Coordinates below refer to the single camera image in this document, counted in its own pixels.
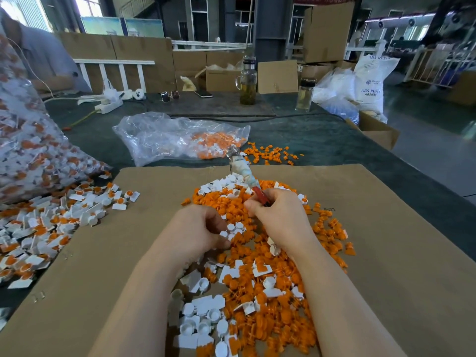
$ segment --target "glass jar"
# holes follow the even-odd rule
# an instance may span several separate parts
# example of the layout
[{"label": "glass jar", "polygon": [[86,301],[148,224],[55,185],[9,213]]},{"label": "glass jar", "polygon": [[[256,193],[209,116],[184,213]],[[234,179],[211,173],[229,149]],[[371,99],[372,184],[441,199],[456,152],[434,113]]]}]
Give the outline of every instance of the glass jar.
[{"label": "glass jar", "polygon": [[316,86],[316,79],[301,79],[297,92],[296,111],[307,113],[311,109],[312,91]]},{"label": "glass jar", "polygon": [[256,82],[258,72],[256,71],[256,57],[245,56],[243,58],[243,69],[241,75],[236,78],[236,87],[240,90],[239,102],[242,105],[254,105],[256,103]]}]

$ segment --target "yellow cable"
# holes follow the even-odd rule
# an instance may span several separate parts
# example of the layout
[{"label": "yellow cable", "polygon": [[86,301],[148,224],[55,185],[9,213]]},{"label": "yellow cable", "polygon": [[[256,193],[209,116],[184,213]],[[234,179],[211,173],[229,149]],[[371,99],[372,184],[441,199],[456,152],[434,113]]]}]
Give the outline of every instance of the yellow cable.
[{"label": "yellow cable", "polygon": [[62,130],[63,131],[68,131],[68,130],[71,130],[74,126],[78,125],[79,123],[83,122],[84,120],[86,120],[87,118],[89,118],[91,115],[93,114],[96,114],[98,113],[97,110],[93,110],[91,113],[87,114],[85,117],[79,119],[78,121],[75,121],[74,123],[72,123],[71,125],[67,126],[67,127],[64,127]]}]

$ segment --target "concrete floor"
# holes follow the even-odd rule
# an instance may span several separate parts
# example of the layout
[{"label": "concrete floor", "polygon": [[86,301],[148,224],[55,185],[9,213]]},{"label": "concrete floor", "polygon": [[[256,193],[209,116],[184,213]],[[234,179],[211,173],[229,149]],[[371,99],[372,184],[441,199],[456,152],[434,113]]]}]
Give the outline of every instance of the concrete floor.
[{"label": "concrete floor", "polygon": [[401,131],[393,153],[476,205],[475,109],[387,82],[384,93],[388,124]]}]

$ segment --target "white railing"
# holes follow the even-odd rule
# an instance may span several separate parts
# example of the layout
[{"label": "white railing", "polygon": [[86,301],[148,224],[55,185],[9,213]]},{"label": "white railing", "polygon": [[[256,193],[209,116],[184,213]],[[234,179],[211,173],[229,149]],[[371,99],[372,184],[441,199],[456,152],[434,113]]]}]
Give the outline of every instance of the white railing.
[{"label": "white railing", "polygon": [[130,0],[120,8],[119,13],[122,17],[133,18],[153,3],[154,0]]},{"label": "white railing", "polygon": [[225,51],[225,50],[246,50],[247,44],[244,42],[205,42],[205,41],[181,41],[172,40],[174,50],[178,51]]},{"label": "white railing", "polygon": [[144,72],[142,70],[142,65],[155,65],[155,61],[153,60],[101,60],[101,59],[74,59],[74,62],[76,64],[79,64],[81,74],[84,77],[84,80],[86,80],[87,84],[91,88],[91,82],[89,81],[89,76],[88,72],[86,70],[86,64],[98,64],[99,65],[99,70],[101,71],[101,77],[102,81],[104,83],[104,88],[105,89],[110,89],[110,84],[108,83],[108,75],[106,73],[106,68],[104,65],[118,65],[119,66],[119,73],[120,73],[120,78],[122,81],[122,87],[124,90],[128,90],[128,83],[127,83],[127,77],[126,77],[126,71],[124,69],[124,65],[136,65],[137,66],[137,72],[139,74],[139,82],[140,82],[140,88],[146,92],[146,83],[144,79]]},{"label": "white railing", "polygon": [[458,74],[476,66],[476,50],[426,49],[416,50],[403,82],[419,83],[452,88]]},{"label": "white railing", "polygon": [[[360,56],[364,54],[372,54],[377,56],[378,58],[382,56],[382,54],[385,51],[385,44],[387,42],[385,40],[378,40],[376,42],[375,47],[346,47],[346,51],[344,53],[344,60],[348,60],[350,58],[350,53],[352,51],[358,51],[360,52]],[[292,58],[295,59],[301,59],[303,57],[303,54],[293,54],[294,50],[303,50],[303,46],[297,46],[293,44],[288,44],[288,47],[286,47],[286,59],[290,60]]]}]

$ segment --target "gray shirt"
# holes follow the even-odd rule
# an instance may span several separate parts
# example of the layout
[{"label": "gray shirt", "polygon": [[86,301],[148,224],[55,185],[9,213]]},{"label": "gray shirt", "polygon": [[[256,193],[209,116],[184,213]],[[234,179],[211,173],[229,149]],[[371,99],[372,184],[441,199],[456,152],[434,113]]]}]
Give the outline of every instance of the gray shirt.
[{"label": "gray shirt", "polygon": [[45,81],[55,76],[71,76],[76,91],[91,92],[78,66],[52,33],[21,25],[21,50],[19,54],[25,65],[30,80]]}]

